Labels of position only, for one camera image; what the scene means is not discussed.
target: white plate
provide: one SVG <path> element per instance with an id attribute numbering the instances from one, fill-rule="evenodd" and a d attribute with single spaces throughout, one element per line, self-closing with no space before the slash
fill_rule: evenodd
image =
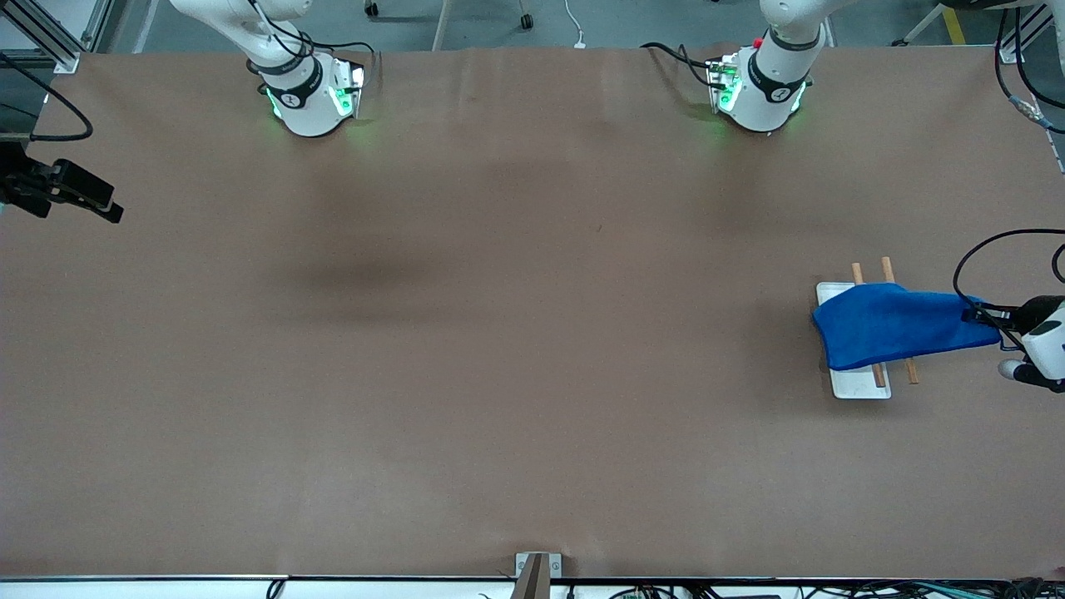
<path id="1" fill-rule="evenodd" d="M 854 287 L 853 282 L 817 284 L 817 305 L 820 306 L 836 295 Z M 887 378 L 887 365 L 880 365 L 884 372 L 884 386 L 876 386 L 872 367 L 854 370 L 829 370 L 832 377 L 832 392 L 840 400 L 888 400 L 891 398 L 891 382 Z"/>

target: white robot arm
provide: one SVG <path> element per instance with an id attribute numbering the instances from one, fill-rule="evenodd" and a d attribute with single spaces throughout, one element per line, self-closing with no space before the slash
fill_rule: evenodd
<path id="1" fill-rule="evenodd" d="M 807 76 L 824 47 L 822 23 L 832 13 L 857 0 L 760 0 L 769 31 L 759 47 L 746 47 L 710 66 L 714 108 L 752 131 L 773 131 L 799 109 Z M 1037 3 L 1018 0 L 996 9 Z M 1065 19 L 1065 0 L 1046 0 Z M 1065 72 L 1065 20 L 1056 27 L 1059 55 Z"/>
<path id="2" fill-rule="evenodd" d="M 290 19 L 304 16 L 312 0 L 170 0 L 179 12 L 202 21 L 236 44 L 266 82 L 274 114 L 297 135 L 324 135 L 354 116 L 363 68 L 315 51 Z"/>
<path id="3" fill-rule="evenodd" d="M 1002 376 L 1065 392 L 1065 295 L 1039 295 L 1023 306 L 977 304 L 964 319 L 1021 335 L 1025 359 L 1002 360 Z"/>

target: wire bundle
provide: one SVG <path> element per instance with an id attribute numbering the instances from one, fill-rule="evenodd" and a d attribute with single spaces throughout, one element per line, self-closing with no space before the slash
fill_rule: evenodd
<path id="1" fill-rule="evenodd" d="M 1046 94 L 1039 92 L 1038 90 L 1035 88 L 1035 85 L 1032 84 L 1032 80 L 1028 78 L 1028 70 L 1025 68 L 1025 60 L 1020 53 L 1020 46 L 1021 46 L 1020 9 L 1014 9 L 1013 16 L 1014 16 L 1014 31 L 1016 32 L 1016 39 L 1014 41 L 1013 45 L 1013 54 L 1017 62 L 1017 74 L 1020 75 L 1021 82 L 1025 83 L 1025 87 L 1027 87 L 1028 91 L 1033 96 L 1035 96 L 1035 98 L 1041 102 L 1046 102 L 1054 108 L 1065 109 L 1065 102 L 1055 100 L 1047 96 Z M 1003 35 L 1005 33 L 1005 23 L 1009 17 L 1010 17 L 1010 11 L 1003 10 L 1002 18 L 999 20 L 998 35 L 995 37 L 995 56 L 994 56 L 995 78 L 996 80 L 998 80 L 999 88 L 1002 90 L 1002 93 L 1005 94 L 1005 97 L 1010 100 L 1010 102 L 1017 108 L 1017 111 L 1023 114 L 1029 120 L 1032 120 L 1033 123 L 1039 125 L 1047 131 L 1053 133 L 1065 133 L 1065 129 L 1061 129 L 1054 126 L 1052 123 L 1050 123 L 1050 120 L 1048 120 L 1045 116 L 1043 116 L 1043 114 L 1038 111 L 1038 109 L 1015 96 L 1010 91 L 1010 87 L 1006 86 L 1005 80 L 1002 79 L 1002 65 L 999 64 L 1000 62 L 999 50 L 1002 49 L 1002 41 L 1003 41 Z"/>
<path id="2" fill-rule="evenodd" d="M 666 52 L 667 54 L 669 54 L 670 56 L 672 56 L 674 60 L 679 61 L 679 62 L 688 65 L 688 69 L 691 70 L 692 77 L 694 77 L 695 80 L 699 81 L 700 83 L 702 83 L 703 85 L 706 85 L 707 87 L 712 87 L 715 90 L 724 90 L 725 88 L 725 86 L 722 85 L 721 83 L 711 83 L 711 82 L 707 81 L 705 78 L 703 78 L 701 75 L 699 75 L 698 70 L 695 70 L 695 67 L 706 68 L 706 63 L 708 61 L 710 61 L 710 60 L 714 60 L 714 59 L 706 59 L 705 61 L 702 61 L 702 62 L 693 61 L 688 55 L 688 50 L 687 50 L 687 48 L 684 47 L 684 44 L 681 44 L 679 46 L 677 46 L 676 50 L 674 50 L 673 48 L 670 48 L 669 46 L 667 46 L 665 44 L 660 44 L 658 42 L 649 42 L 649 43 L 640 46 L 640 48 L 655 48 L 655 49 L 661 50 L 661 51 Z"/>
<path id="3" fill-rule="evenodd" d="M 16 63 L 15 61 L 13 61 L 10 58 L 7 58 L 7 54 L 4 54 L 3 52 L 0 52 L 0 61 L 2 61 L 7 66 L 10 66 L 10 67 L 14 68 L 15 70 L 17 70 L 18 72 L 20 72 L 22 75 L 22 77 L 26 77 L 30 81 L 33 81 L 38 87 L 40 87 L 45 92 L 48 92 L 50 95 L 55 96 L 55 99 L 59 100 L 67 109 L 69 109 L 70 112 L 72 112 L 75 114 L 75 116 L 77 116 L 78 119 L 81 120 L 82 126 L 84 126 L 84 128 L 85 128 L 85 130 L 82 131 L 81 133 L 75 133 L 72 135 L 38 135 L 36 133 L 30 133 L 29 136 L 28 136 L 28 139 L 31 142 L 80 142 L 81 140 L 88 139 L 88 136 L 93 134 L 93 124 L 89 123 L 88 117 L 86 117 L 83 112 L 81 112 L 80 110 L 78 110 L 78 107 L 76 107 L 72 103 L 70 103 L 70 100 L 66 99 L 66 96 L 64 96 L 63 94 L 60 94 L 55 90 L 52 90 L 51 85 L 45 83 L 44 81 L 42 81 L 40 79 L 38 79 L 37 76 L 33 75 L 29 70 L 26 70 L 24 68 L 22 68 L 21 66 L 19 66 L 18 63 Z M 28 113 L 28 112 L 26 112 L 23 110 L 16 109 L 15 107 L 9 106 L 9 108 L 12 108 L 14 110 L 18 110 L 19 112 L 23 112 L 26 114 L 30 114 L 30 113 Z"/>

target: blue cloth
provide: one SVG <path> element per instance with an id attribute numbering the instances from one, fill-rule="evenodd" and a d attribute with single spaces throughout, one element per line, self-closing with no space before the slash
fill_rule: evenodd
<path id="1" fill-rule="evenodd" d="M 966 347 L 994 345 L 998 330 L 963 322 L 953 293 L 907 291 L 894 282 L 857 285 L 814 310 L 832 370 L 851 370 Z"/>

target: power cord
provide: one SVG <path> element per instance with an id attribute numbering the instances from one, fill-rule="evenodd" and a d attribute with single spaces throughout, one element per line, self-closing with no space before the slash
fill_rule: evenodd
<path id="1" fill-rule="evenodd" d="M 44 90 L 45 92 L 48 92 L 50 95 L 55 96 L 55 99 L 59 100 L 63 106 L 67 107 L 67 109 L 69 109 L 70 112 L 72 112 L 73 115 L 77 116 L 78 119 L 81 120 L 81 124 L 85 127 L 84 131 L 82 131 L 81 133 L 76 133 L 73 135 L 37 135 L 36 133 L 30 133 L 28 136 L 24 136 L 22 139 L 28 137 L 31 142 L 80 142 L 81 140 L 88 139 L 88 136 L 93 134 L 93 124 L 88 122 L 88 118 L 85 116 L 83 112 L 78 110 L 78 107 L 73 106 L 72 103 L 70 103 L 70 100 L 66 99 L 66 96 L 60 94 L 55 90 L 52 90 L 51 85 L 45 83 L 44 81 L 38 79 L 37 76 L 33 75 L 29 70 L 26 70 L 24 68 L 19 66 L 18 63 L 7 58 L 7 54 L 0 52 L 0 61 L 4 62 L 7 66 L 22 74 L 23 77 L 36 83 L 37 86 Z"/>
<path id="2" fill-rule="evenodd" d="M 966 262 L 969 261 L 969 258 L 972 258 L 978 252 L 980 252 L 981 249 L 983 249 L 987 245 L 989 245 L 989 244 L 992 244 L 992 243 L 994 243 L 994 242 L 996 242 L 996 241 L 998 241 L 1000 239 L 1007 238 L 1007 237 L 1014 237 L 1014 236 L 1021 236 L 1021 234 L 1065 234 L 1065 229 L 1013 229 L 1013 230 L 1010 230 L 1010 231 L 1004 231 L 1004 232 L 992 236 L 992 237 L 985 239 L 984 241 L 981 241 L 980 243 L 978 243 L 976 246 L 972 247 L 972 249 L 968 250 L 965 254 L 965 256 L 962 257 L 961 261 L 957 262 L 957 266 L 954 269 L 954 277 L 953 277 L 951 284 L 954 287 L 954 293 L 956 293 L 958 297 L 961 297 L 962 300 L 964 300 L 965 303 L 968 304 L 969 307 L 971 307 L 978 313 L 980 313 L 980 315 L 984 317 L 988 322 L 990 322 L 992 324 L 994 324 L 995 328 L 997 328 L 999 330 L 999 334 L 1005 336 L 1005 338 L 1009 339 L 1011 343 L 1013 343 L 1014 349 L 1020 351 L 1027 357 L 1028 356 L 1028 352 L 1025 351 L 1025 346 L 1021 345 L 1020 340 L 1017 339 L 1017 337 L 1013 333 L 1006 330 L 1001 325 L 999 325 L 998 322 L 994 318 L 992 318 L 992 315 L 989 313 L 987 313 L 987 310 L 985 310 L 982 306 L 980 306 L 979 304 L 977 304 L 971 297 L 969 297 L 965 293 L 962 293 L 962 289 L 961 289 L 961 287 L 958 287 L 958 284 L 957 284 L 958 278 L 961 278 L 961 276 L 962 276 L 962 269 L 965 268 L 965 264 L 966 264 Z M 1065 245 L 1062 245 L 1061 247 L 1058 248 L 1056 252 L 1054 252 L 1053 258 L 1051 259 L 1050 269 L 1051 269 L 1051 271 L 1053 271 L 1054 277 L 1056 277 L 1058 280 L 1060 280 L 1062 282 L 1065 282 L 1065 277 L 1062 276 L 1061 269 L 1058 265 L 1058 260 L 1059 260 L 1059 258 L 1061 258 L 1061 256 L 1062 256 L 1063 253 L 1065 253 Z M 1029 599 L 1029 598 L 1027 598 L 1027 597 L 1016 597 L 1016 598 L 1011 597 L 1010 599 Z"/>
<path id="3" fill-rule="evenodd" d="M 573 11 L 570 10 L 570 0 L 566 0 L 566 13 L 570 15 L 570 20 L 573 21 L 573 27 L 577 28 L 577 43 L 573 45 L 574 48 L 578 50 L 584 50 L 588 46 L 585 45 L 585 30 L 577 22 L 577 17 L 573 16 Z"/>
<path id="4" fill-rule="evenodd" d="M 692 77 L 694 77 L 695 80 L 699 81 L 700 83 L 702 83 L 703 85 L 706 85 L 707 87 L 712 87 L 715 90 L 724 90 L 725 88 L 725 86 L 723 84 L 721 84 L 721 83 L 711 83 L 711 82 L 707 81 L 706 78 L 704 78 L 701 75 L 699 75 L 699 71 L 695 70 L 697 66 L 699 68 L 706 68 L 706 63 L 707 62 L 709 62 L 711 60 L 720 59 L 721 56 L 715 56 L 712 59 L 706 59 L 703 62 L 693 61 L 693 60 L 691 60 L 691 56 L 688 55 L 688 50 L 684 47 L 684 44 L 681 44 L 679 46 L 677 46 L 676 50 L 674 50 L 673 48 L 670 48 L 669 46 L 667 46 L 665 44 L 660 44 L 658 42 L 649 42 L 649 43 L 640 46 L 640 48 L 653 48 L 653 49 L 661 50 L 661 51 L 666 52 L 667 54 L 669 54 L 670 56 L 672 56 L 674 60 L 679 61 L 679 62 L 688 65 L 688 69 L 691 70 Z"/>
<path id="5" fill-rule="evenodd" d="M 284 590 L 284 579 L 271 581 L 269 586 L 266 587 L 266 599 L 278 599 L 281 592 Z"/>
<path id="6" fill-rule="evenodd" d="M 1046 116 L 1043 115 L 1043 111 L 1041 111 L 1038 107 L 1032 104 L 1029 101 L 1022 100 L 1016 95 L 1014 95 L 1010 91 L 1010 87 L 1006 86 L 1005 80 L 1002 78 L 1002 65 L 999 64 L 999 50 L 1001 50 L 1002 48 L 1002 39 L 1003 35 L 1005 34 L 1005 21 L 1009 18 L 1009 16 L 1010 16 L 1010 11 L 1003 10 L 1002 18 L 999 20 L 998 35 L 995 37 L 995 55 L 994 55 L 995 79 L 998 80 L 999 88 L 1002 90 L 1003 94 L 1005 94 L 1005 97 L 1007 100 L 1010 100 L 1010 103 L 1012 103 L 1013 107 L 1017 109 L 1017 112 L 1025 115 L 1025 118 L 1028 118 L 1032 123 L 1035 123 L 1039 127 L 1043 127 L 1044 129 L 1052 133 L 1065 133 L 1065 129 L 1061 129 L 1054 126 L 1054 124 L 1051 123 L 1050 119 L 1048 119 Z M 1013 53 L 1017 62 L 1017 72 L 1020 75 L 1020 80 L 1025 83 L 1025 87 L 1027 87 L 1028 91 L 1031 92 L 1031 94 L 1035 96 L 1036 99 L 1038 99 L 1039 101 L 1044 101 L 1052 107 L 1065 109 L 1065 102 L 1060 102 L 1058 100 L 1047 97 L 1038 90 L 1036 90 L 1034 85 L 1032 85 L 1032 81 L 1028 78 L 1028 72 L 1025 69 L 1025 60 L 1020 53 L 1020 9 L 1014 9 L 1014 20 L 1016 23 L 1015 30 L 1017 32 L 1017 39 L 1014 42 Z"/>

